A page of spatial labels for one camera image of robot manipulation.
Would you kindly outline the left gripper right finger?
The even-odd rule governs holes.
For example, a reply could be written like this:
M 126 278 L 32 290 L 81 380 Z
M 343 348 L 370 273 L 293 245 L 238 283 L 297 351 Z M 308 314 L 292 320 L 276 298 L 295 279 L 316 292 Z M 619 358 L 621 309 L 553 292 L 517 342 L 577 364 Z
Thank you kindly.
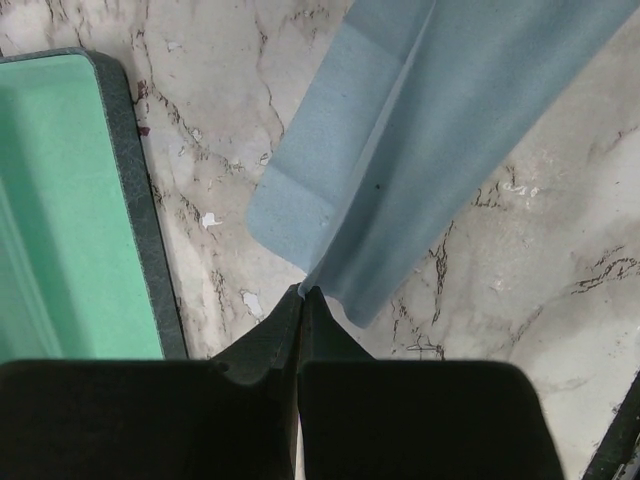
M 305 296 L 298 366 L 310 479 L 559 479 L 538 395 L 503 362 L 380 360 Z

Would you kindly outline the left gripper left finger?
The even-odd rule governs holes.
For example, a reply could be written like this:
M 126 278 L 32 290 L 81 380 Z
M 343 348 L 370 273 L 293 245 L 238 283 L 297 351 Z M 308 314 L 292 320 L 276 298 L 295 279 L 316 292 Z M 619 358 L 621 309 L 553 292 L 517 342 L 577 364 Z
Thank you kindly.
M 5 479 L 290 479 L 303 301 L 208 360 L 1 368 Z

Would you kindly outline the blue-grey glasses case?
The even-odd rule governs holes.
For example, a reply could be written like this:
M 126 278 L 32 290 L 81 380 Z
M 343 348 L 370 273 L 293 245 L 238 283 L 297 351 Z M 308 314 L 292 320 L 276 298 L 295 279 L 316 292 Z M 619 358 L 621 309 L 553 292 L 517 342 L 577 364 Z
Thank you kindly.
M 129 83 L 80 48 L 1 62 L 1 359 L 185 359 Z

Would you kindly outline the light blue cleaning cloth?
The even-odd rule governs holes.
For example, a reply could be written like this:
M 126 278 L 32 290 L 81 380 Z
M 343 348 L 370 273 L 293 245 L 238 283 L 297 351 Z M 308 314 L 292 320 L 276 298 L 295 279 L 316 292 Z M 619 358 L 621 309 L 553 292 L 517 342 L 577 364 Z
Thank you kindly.
M 365 327 L 635 1 L 357 1 L 247 210 Z

